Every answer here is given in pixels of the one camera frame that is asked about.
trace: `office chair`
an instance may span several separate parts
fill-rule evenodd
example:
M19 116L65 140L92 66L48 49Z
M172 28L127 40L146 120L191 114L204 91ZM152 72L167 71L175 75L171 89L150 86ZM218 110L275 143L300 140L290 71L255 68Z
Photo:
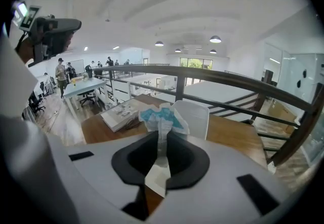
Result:
M38 105L41 102L41 99L37 99L34 91L31 93L31 95L28 99L28 102L29 102L29 106L31 107L31 110L33 111L33 113L36 113L38 111L44 111L43 108L46 108L45 106L38 107Z
M88 96L89 94L91 94L91 93L93 93L93 92L94 92L94 90L90 90L90 91L87 91L87 92L84 92L84 93L78 95L78 96L83 96L83 97L85 97L85 98L83 98L82 100L79 101L80 104L81 104L81 107L83 106L83 104L84 104L86 101L91 101L92 104L95 103L95 100L93 100L92 98L96 99L96 96L95 96L95 95L92 96L92 97Z

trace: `white ceiling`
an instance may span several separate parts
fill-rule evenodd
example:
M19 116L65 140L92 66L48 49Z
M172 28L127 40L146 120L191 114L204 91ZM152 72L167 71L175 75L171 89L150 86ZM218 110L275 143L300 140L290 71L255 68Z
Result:
M24 0L42 6L44 15L77 18L81 29L71 47L91 51L139 47L173 52L184 45L217 50L226 57L234 44L253 39L307 4L307 0ZM209 42L212 35L222 43Z

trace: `wooden desk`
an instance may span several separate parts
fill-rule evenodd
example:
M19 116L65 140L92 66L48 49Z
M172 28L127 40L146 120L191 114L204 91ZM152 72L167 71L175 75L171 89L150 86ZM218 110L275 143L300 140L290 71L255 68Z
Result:
M157 107L165 103L164 100L147 95L139 95L134 99ZM100 114L83 121L81 127L87 144L112 141L147 132L144 123L133 129L122 128L113 132ZM267 168L261 139L251 125L210 115L207 140L232 147Z

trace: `black metal railing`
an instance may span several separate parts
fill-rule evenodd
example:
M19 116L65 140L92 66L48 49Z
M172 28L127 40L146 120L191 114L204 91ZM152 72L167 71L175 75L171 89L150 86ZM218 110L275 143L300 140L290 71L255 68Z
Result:
M285 143L279 149L275 149L275 148L264 149L265 151L275 152L273 156L267 159L268 162L272 161L275 166L284 163L302 145L304 140L307 138L307 136L313 129L324 105L324 88L322 84L317 84L313 101L312 103L308 103L300 99L299 97L291 95L286 91L277 89L276 87L266 82L261 82L242 75L220 72L220 71L212 71L212 70L197 69L197 68L186 68L186 67L174 67L174 66L166 66L166 65L164 66L163 65L123 65L123 66L104 67L101 69L104 71L110 71L108 76L106 75L101 76L102 78L106 78L110 80L110 82L119 81L124 83L130 83L130 85L143 87L146 89L150 89L168 95L173 95L175 96L175 101L182 100L182 99L189 99L192 101L210 105L209 108L220 107L226 110L252 115L252 118L260 117L260 118L293 126L295 130L293 131L293 133L289 138L268 135L264 133L258 133L258 135L261 137L267 137L267 138L285 141ZM168 91L168 90L142 85L134 82L129 82L121 79L116 79L116 78L114 79L112 78L112 73L111 73L112 71L142 72L142 73L153 73L153 74L176 76L177 77L176 90ZM184 94L186 77L198 78L205 81L221 83L221 84L226 84L226 85L250 90L254 92L250 94L251 96L258 94L256 104L252 108L243 108L240 107L240 105L230 104L233 101L222 103L222 102L206 100L196 96ZM292 106L295 106L305 111L304 115L300 119L300 124L260 113L259 108L260 106L262 106L266 96L288 103Z

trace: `chair backrest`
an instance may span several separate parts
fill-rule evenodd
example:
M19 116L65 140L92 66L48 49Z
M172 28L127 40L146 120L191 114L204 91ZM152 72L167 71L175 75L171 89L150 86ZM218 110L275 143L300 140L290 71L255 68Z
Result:
M182 100L176 101L173 107L177 109L181 117L188 123L190 135L205 140L208 130L209 109L205 106Z

